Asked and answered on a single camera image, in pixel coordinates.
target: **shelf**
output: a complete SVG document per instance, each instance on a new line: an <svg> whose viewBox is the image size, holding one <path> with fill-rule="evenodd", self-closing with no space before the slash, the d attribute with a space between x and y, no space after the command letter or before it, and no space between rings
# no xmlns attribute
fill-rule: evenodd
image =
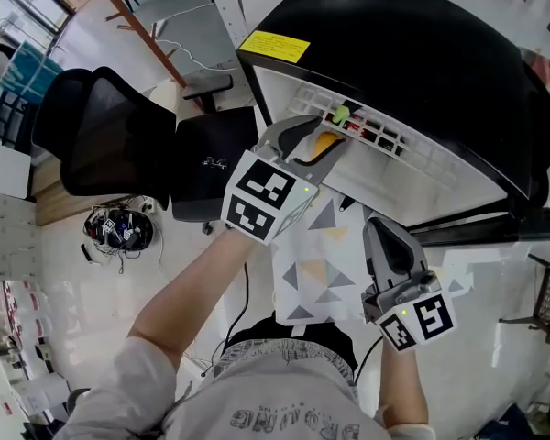
<svg viewBox="0 0 550 440"><path fill-rule="evenodd" d="M323 88L302 84L292 98L289 116L321 116L323 125L348 135L433 179L441 187L457 185L457 159L445 148L410 127L368 106L361 106L340 125L332 122L346 98Z"/></svg>

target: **black curved lid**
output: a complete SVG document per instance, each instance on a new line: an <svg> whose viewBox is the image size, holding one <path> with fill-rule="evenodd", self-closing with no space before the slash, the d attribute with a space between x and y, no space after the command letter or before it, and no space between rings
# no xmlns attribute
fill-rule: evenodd
<svg viewBox="0 0 550 440"><path fill-rule="evenodd" d="M239 50L392 116L528 197L533 120L520 52L447 0L283 0L258 30L310 42L293 64Z"/></svg>

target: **forearm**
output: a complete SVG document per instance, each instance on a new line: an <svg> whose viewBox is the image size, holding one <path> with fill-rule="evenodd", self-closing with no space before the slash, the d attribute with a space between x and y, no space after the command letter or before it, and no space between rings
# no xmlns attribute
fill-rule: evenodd
<svg viewBox="0 0 550 440"><path fill-rule="evenodd" d="M138 314L129 336L147 339L175 368L220 297L250 255L256 241L236 230L220 235Z"/></svg>
<svg viewBox="0 0 550 440"><path fill-rule="evenodd" d="M428 424L425 400L415 352L399 354L383 341L379 407L385 408L387 428L401 424Z"/></svg>

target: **yellow sticker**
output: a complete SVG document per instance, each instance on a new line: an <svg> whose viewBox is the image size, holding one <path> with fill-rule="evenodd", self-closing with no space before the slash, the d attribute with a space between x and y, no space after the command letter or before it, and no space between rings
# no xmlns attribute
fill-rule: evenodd
<svg viewBox="0 0 550 440"><path fill-rule="evenodd" d="M296 63L309 45L310 43L304 40L266 33L265 31L254 31L240 48Z"/></svg>

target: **green object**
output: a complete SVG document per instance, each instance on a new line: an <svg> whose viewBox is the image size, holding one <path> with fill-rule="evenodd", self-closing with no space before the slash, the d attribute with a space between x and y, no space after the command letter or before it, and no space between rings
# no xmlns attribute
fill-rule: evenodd
<svg viewBox="0 0 550 440"><path fill-rule="evenodd" d="M337 107L334 117L332 118L332 122L338 125L341 122L346 121L349 117L350 110L346 106L341 105Z"/></svg>

